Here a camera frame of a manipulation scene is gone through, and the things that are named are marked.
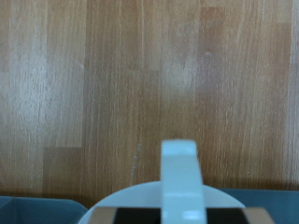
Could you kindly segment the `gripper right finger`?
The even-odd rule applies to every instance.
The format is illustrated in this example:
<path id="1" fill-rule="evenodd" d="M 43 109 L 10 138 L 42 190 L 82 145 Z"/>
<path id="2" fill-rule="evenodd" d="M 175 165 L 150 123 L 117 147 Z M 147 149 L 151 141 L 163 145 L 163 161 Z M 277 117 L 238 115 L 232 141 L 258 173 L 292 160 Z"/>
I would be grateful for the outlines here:
<path id="1" fill-rule="evenodd" d="M 208 208 L 207 224 L 275 224 L 262 207 Z"/>

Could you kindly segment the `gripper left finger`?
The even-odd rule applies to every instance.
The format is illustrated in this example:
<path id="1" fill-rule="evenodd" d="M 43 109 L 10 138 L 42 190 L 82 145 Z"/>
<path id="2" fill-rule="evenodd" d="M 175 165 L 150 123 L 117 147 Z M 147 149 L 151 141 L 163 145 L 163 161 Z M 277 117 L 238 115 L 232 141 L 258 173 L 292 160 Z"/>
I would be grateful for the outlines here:
<path id="1" fill-rule="evenodd" d="M 161 224 L 160 208 L 96 207 L 89 224 Z"/>

